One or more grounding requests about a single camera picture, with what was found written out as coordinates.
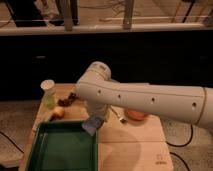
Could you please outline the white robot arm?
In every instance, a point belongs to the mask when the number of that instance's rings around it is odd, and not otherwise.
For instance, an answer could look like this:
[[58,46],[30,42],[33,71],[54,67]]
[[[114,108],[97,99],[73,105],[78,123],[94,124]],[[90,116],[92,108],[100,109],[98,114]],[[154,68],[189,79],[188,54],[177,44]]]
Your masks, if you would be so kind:
[[110,105],[196,125],[213,134],[213,88],[120,83],[111,80],[110,68],[90,64],[75,85],[89,115],[108,118]]

